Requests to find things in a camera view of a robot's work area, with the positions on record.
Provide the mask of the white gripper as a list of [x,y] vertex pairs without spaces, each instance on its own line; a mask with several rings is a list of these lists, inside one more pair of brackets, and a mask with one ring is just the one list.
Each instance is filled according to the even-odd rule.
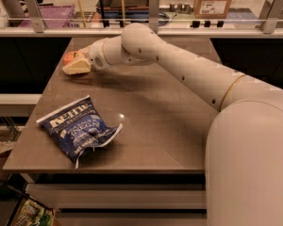
[[110,64],[104,55],[104,45],[107,39],[101,39],[94,42],[90,47],[84,47],[78,50],[82,55],[88,54],[92,65],[85,59],[75,59],[62,67],[62,70],[68,75],[89,73],[93,66],[96,70],[104,70],[110,67]]

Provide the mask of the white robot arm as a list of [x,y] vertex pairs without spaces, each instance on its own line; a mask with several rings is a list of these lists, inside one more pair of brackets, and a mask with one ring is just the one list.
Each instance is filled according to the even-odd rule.
[[68,74],[155,62],[215,114],[204,170],[208,226],[283,226],[283,89],[172,45],[149,26],[67,53]]

